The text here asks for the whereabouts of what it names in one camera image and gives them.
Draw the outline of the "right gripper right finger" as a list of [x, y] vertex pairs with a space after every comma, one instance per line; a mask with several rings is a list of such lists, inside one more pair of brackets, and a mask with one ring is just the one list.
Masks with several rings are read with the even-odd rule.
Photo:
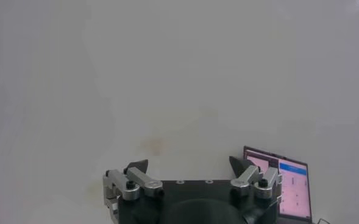
[[236, 176], [230, 185], [240, 197], [253, 190], [255, 197], [261, 200], [282, 199], [282, 174], [278, 168], [269, 167], [261, 171], [251, 160], [234, 156], [229, 156], [229, 162]]

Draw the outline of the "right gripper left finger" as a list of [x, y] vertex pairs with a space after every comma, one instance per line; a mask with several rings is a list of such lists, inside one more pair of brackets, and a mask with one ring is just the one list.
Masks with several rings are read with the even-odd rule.
[[134, 202], [141, 197], [159, 198], [164, 194], [163, 182], [146, 174], [149, 161], [147, 159], [131, 162], [120, 171], [107, 170], [102, 176], [104, 205], [110, 213], [113, 223], [119, 223], [119, 200]]

